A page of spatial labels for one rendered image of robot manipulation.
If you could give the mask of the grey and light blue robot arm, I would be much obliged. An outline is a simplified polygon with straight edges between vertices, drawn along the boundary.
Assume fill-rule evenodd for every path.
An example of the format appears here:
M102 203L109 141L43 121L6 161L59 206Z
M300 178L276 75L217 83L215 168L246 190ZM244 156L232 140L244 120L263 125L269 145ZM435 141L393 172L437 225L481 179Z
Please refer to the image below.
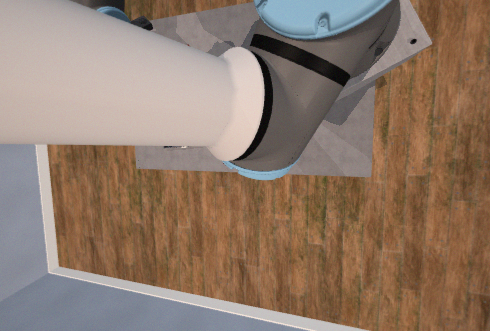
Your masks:
M216 57L130 21L125 0L0 0L0 144L202 146L284 176L390 46L400 1L253 1L249 50Z

